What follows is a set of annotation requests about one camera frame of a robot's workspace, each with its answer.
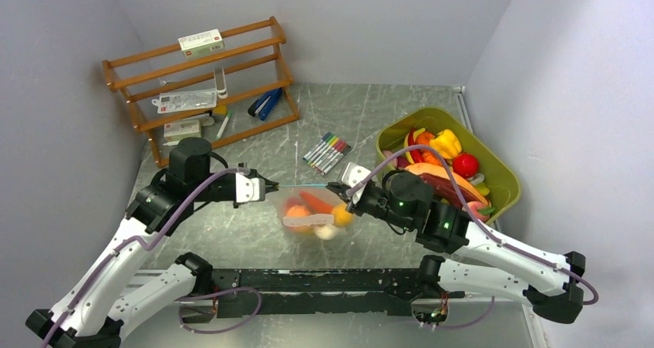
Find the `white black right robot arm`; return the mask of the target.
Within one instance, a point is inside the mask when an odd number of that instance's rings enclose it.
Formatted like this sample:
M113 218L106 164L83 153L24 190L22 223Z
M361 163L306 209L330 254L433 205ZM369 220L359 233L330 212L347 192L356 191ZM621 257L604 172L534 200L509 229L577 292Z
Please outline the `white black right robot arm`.
M326 187L354 214L415 232L416 242L432 251L423 257L416 277L423 296L475 292L520 302L555 323L577 319L584 305L578 284L584 255L542 251L479 225L466 212L435 199L431 186L409 172L394 175L384 187L370 181L348 196L364 173L357 168L342 183Z

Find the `clear zip top bag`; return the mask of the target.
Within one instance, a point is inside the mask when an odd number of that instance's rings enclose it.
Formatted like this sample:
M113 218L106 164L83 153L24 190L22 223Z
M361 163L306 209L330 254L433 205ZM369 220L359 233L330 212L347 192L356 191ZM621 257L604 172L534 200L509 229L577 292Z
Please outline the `clear zip top bag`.
M289 185L289 186L284 186L280 187L279 191L270 194L267 196L267 199L274 205L275 210L277 212L278 216L278 221L281 224L281 226L286 230L289 231L287 228L285 228L282 224L282 218L285 215L285 212L288 207L291 207L292 205L296 204L301 204L306 206L308 209L309 206L300 198L299 192L300 191L307 191L310 192L311 194L315 195L316 197L322 199L323 201L328 202L329 204L333 205L334 207L336 205L339 205L343 203L336 194L332 193L329 191L324 185L321 184L300 184L300 185ZM308 225L312 227L312 229L315 226L322 226L322 225L334 225L334 219L332 214L316 214L313 210L313 215L307 218ZM339 228L340 233L335 236L333 239L338 238L346 233L346 230L352 226L350 224L349 226L346 226L344 228ZM318 238L314 232L312 234L301 234L297 233L294 231L290 231L291 233L297 234L297 235L305 235L305 236L312 236L315 238Z

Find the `red toy carrot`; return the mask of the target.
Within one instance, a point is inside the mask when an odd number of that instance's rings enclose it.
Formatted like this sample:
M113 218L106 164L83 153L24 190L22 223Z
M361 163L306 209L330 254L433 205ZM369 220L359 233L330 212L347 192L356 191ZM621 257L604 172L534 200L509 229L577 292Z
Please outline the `red toy carrot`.
M316 214L331 214L335 208L310 192L300 191L299 196Z

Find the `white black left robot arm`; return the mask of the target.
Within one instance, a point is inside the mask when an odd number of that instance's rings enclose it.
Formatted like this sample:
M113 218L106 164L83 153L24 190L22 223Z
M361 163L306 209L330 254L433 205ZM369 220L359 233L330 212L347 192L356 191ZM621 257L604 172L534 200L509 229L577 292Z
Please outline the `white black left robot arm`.
M153 281L124 295L150 252L197 207L261 202L278 183L240 164L212 172L219 155L200 137L181 140L169 164L128 206L113 239L78 283L50 309L37 309L26 326L44 347L118 347L140 324L176 300L214 299L213 266L194 253L180 255Z

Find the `yellow toy mango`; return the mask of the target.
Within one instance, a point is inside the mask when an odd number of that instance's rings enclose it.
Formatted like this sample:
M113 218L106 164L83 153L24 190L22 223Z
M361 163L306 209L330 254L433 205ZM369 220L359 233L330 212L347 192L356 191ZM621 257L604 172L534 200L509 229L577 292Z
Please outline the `yellow toy mango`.
M352 224L353 221L353 214L348 212L347 210L347 204L341 203L339 205L336 205L332 211L331 214L334 219L334 226L338 228L344 228L346 226L349 226Z

